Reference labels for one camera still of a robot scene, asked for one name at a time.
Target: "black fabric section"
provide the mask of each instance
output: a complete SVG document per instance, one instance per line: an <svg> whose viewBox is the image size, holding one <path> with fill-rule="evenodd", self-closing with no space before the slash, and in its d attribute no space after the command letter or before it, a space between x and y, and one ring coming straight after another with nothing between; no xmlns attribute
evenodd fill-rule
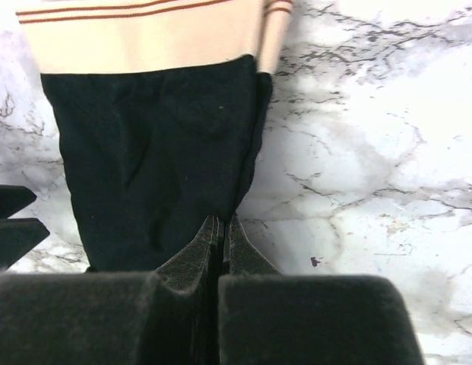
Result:
<svg viewBox="0 0 472 365"><path fill-rule="evenodd" d="M208 215L230 220L252 180L251 149L261 145L267 97L259 93L271 94L252 56L138 74L42 75L42 83L96 270L154 270Z"/></svg>

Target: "cloth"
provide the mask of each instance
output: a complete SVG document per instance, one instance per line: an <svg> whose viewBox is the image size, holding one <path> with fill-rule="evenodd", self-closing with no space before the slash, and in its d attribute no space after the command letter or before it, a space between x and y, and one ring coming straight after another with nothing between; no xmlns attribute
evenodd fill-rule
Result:
<svg viewBox="0 0 472 365"><path fill-rule="evenodd" d="M149 271L254 175L292 2L60 1L17 16L97 271Z"/></svg>

